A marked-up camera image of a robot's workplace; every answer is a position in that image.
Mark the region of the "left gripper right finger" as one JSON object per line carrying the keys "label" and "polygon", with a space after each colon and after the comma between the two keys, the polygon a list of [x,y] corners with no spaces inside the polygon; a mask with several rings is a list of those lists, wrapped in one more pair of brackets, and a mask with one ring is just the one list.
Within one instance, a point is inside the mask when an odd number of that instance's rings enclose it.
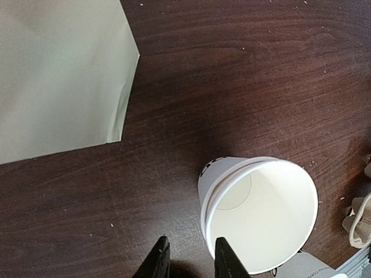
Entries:
{"label": "left gripper right finger", "polygon": [[247,270],[224,237],[216,239],[214,270],[216,278],[250,278]]}

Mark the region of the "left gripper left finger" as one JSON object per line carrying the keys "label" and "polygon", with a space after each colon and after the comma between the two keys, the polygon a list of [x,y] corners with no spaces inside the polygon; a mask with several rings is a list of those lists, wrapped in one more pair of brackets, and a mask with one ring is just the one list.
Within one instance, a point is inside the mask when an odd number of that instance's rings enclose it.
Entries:
{"label": "left gripper left finger", "polygon": [[161,236],[135,273],[135,278],[166,278],[170,273],[170,243]]}

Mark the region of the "white paper cup stack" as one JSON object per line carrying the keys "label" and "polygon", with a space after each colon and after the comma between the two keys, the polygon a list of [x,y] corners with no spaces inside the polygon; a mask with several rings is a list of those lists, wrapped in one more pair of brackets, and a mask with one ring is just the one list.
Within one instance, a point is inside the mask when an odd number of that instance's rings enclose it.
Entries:
{"label": "white paper cup stack", "polygon": [[222,157],[198,178],[201,230],[211,255],[225,238],[251,275],[273,270],[308,240],[318,195],[299,165],[267,156]]}

